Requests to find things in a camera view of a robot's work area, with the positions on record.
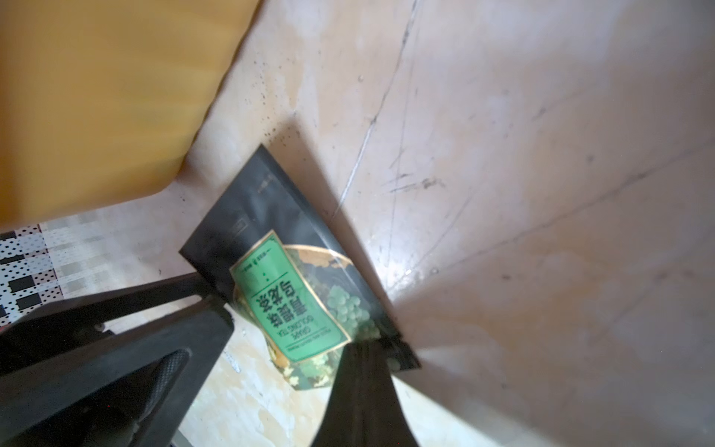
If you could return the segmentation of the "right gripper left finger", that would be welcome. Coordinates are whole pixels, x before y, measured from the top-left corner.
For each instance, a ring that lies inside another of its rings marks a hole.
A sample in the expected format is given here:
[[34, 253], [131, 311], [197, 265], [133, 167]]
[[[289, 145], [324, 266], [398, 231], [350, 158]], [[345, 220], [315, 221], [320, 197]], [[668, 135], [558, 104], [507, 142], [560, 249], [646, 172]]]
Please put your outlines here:
[[197, 274], [44, 305], [1, 332], [1, 443], [168, 446], [233, 331]]

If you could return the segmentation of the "black green label tea bag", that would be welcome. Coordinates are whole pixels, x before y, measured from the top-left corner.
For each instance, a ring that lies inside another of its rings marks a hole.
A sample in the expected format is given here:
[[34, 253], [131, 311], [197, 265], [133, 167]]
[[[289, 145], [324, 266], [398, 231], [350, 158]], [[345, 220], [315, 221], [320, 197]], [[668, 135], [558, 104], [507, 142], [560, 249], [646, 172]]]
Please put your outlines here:
[[263, 333], [273, 365], [295, 390], [329, 387], [354, 342], [379, 341], [396, 372], [419, 367], [335, 235], [264, 147], [181, 255]]

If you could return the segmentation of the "yellow plastic storage box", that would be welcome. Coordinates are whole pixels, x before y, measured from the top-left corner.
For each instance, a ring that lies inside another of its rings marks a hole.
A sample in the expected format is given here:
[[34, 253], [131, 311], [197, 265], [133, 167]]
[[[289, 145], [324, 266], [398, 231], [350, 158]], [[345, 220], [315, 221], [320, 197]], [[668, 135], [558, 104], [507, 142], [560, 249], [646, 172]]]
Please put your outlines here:
[[170, 184], [255, 1], [5, 1], [1, 226]]

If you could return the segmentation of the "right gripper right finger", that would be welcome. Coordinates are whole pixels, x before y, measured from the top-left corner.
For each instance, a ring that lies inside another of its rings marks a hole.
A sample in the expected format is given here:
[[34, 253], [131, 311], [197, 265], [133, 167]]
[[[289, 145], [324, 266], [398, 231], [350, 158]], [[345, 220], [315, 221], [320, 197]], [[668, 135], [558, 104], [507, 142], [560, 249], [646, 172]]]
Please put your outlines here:
[[344, 348], [314, 446], [416, 446], [380, 342]]

